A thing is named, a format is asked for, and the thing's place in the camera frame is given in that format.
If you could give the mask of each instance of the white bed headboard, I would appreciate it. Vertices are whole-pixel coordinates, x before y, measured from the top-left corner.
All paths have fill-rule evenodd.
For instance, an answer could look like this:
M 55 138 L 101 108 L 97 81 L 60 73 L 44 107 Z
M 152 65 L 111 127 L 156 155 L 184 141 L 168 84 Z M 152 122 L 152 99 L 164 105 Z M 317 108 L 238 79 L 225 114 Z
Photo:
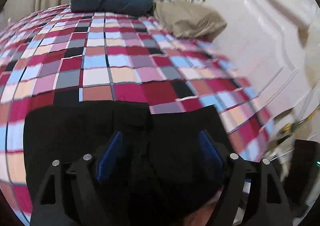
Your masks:
M 203 3 L 225 18 L 228 25 L 214 43 L 248 78 L 273 116 L 308 97 L 311 87 L 298 30 L 306 32 L 310 19 L 299 10 L 280 0 L 186 1 Z

